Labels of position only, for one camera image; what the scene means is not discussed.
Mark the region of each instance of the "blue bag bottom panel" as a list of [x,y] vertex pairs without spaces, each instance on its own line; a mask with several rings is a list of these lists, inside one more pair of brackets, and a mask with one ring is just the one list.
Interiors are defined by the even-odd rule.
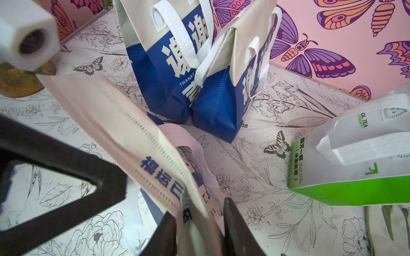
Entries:
[[228,67],[207,77],[193,106],[194,126],[232,143],[243,121],[237,122],[236,92]]

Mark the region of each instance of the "white hexagonal pipe connector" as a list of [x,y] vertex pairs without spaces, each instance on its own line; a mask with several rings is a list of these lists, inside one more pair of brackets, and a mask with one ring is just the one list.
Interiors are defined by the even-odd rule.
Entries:
[[34,71],[60,50],[53,15],[32,0],[1,1],[0,63]]

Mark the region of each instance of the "orange butterfly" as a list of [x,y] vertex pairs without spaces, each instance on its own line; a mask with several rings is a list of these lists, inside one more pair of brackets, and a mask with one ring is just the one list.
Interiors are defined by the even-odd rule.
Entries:
[[[319,24],[326,29],[338,29],[345,27],[360,18],[376,0],[314,0],[320,7],[342,8],[321,11],[317,14]],[[379,0],[379,4],[373,13],[371,29],[373,36],[377,36],[386,27],[395,9],[395,5],[389,2],[395,0]],[[402,0],[407,14],[410,16],[410,0]]]

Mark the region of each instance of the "butterfly mural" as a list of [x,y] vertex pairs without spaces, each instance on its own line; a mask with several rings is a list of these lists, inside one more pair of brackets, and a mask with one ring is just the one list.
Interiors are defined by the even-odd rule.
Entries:
[[377,54],[389,54],[392,60],[389,65],[404,66],[400,74],[410,78],[410,41],[387,43]]
[[103,9],[103,5],[100,0],[70,0],[70,2],[75,4],[78,9],[83,6],[87,6],[93,14],[99,13]]
[[267,154],[276,154],[278,157],[285,159],[286,152],[290,151],[289,144],[285,141],[285,136],[282,131],[279,131],[276,135],[276,143],[267,146],[263,152]]
[[308,40],[305,33],[303,35],[306,39],[299,41],[295,23],[283,8],[281,10],[282,22],[271,50],[271,59],[279,55],[282,55],[281,61],[292,59],[286,69],[309,78],[312,78],[310,64],[319,78],[345,77],[356,71],[355,66],[348,59],[337,53],[317,48],[306,49],[309,43],[316,45],[318,43]]
[[76,67],[74,70],[84,72],[87,75],[92,75],[94,74],[95,71],[103,70],[103,67],[101,65],[101,62],[103,61],[102,58],[103,57],[99,57],[95,61],[93,61],[90,65],[79,66],[79,67]]
[[[393,3],[390,3],[395,0],[379,1],[381,4],[374,10],[371,21],[373,37],[377,36],[387,26],[396,8]],[[410,16],[410,0],[401,1],[405,11]],[[369,10],[376,0],[314,0],[314,2],[320,7],[340,7],[330,11],[321,11],[317,14],[317,21],[323,28],[339,29],[355,22]]]
[[371,99],[370,89],[364,85],[356,86],[350,93],[365,100]]
[[51,1],[51,13],[57,19],[57,29],[60,41],[74,32],[74,27],[71,24],[67,13],[57,0]]
[[214,37],[252,0],[212,0],[212,13],[214,16]]

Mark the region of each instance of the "white bag handle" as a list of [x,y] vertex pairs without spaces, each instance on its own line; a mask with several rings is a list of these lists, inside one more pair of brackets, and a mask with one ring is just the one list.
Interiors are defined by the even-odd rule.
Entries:
[[[200,0],[200,3],[208,30],[208,39],[201,46],[197,54],[195,53],[194,44],[189,37],[188,31],[185,29],[184,23],[182,23],[174,7],[167,0],[161,0],[151,7],[151,16],[157,31],[161,31],[164,27],[168,26],[182,55],[191,68],[198,68],[200,63],[205,59],[211,48],[214,33],[211,4],[208,0]],[[208,22],[211,24],[211,29],[208,28]]]
[[198,53],[196,54],[200,63],[205,60],[212,46],[212,39],[214,38],[214,16],[212,14],[211,2],[210,0],[199,0],[201,5],[202,13],[205,18],[206,28],[208,30],[208,39],[201,46]]
[[[252,41],[249,43],[248,48],[246,49],[246,55],[245,55],[245,66],[248,67],[249,62],[252,59],[253,52],[255,53],[255,62],[253,63],[252,67],[252,77],[251,77],[251,85],[252,87],[254,86],[255,82],[255,75],[256,75],[256,67],[257,67],[257,62],[258,62],[258,55],[259,55],[259,45],[260,45],[260,39],[258,36],[255,36]],[[252,99],[251,97],[251,91],[252,88],[249,86],[248,88],[248,94],[249,98]]]
[[316,146],[317,151],[331,163],[338,165],[350,165],[410,152],[410,132],[392,133],[336,149],[331,148],[329,135],[335,131],[336,125],[341,119],[364,112],[390,108],[410,110],[407,95],[387,95],[347,110],[344,114],[335,118],[336,122],[332,129],[326,133]]
[[216,36],[214,45],[211,47],[211,50],[208,52],[208,55],[205,57],[204,61],[201,62],[201,65],[195,71],[194,83],[196,85],[200,86],[201,88],[203,87],[205,78],[208,75],[210,67],[212,63],[214,62],[216,55],[221,48],[223,38],[226,32],[232,26],[232,24],[234,23],[234,20],[239,18],[241,14],[245,11],[245,9],[246,7],[236,17],[234,17],[226,26],[224,26],[223,29],[219,32],[219,34]]
[[256,95],[258,95],[265,88],[265,85],[267,83],[266,81],[268,78],[269,59],[271,56],[271,50],[272,50],[273,44],[275,43],[276,35],[278,34],[279,27],[282,22],[282,10],[277,6],[272,10],[271,17],[269,19],[269,27],[268,27],[269,31],[272,26],[272,22],[273,22],[272,20],[273,20],[274,14],[278,16],[278,23],[276,24],[276,28],[275,28],[275,31],[273,32],[272,39],[269,42],[268,48],[266,49],[266,52],[262,58],[262,63],[261,63],[261,66],[259,67],[260,69],[259,84],[258,84],[255,94],[251,96],[251,99],[254,98]]

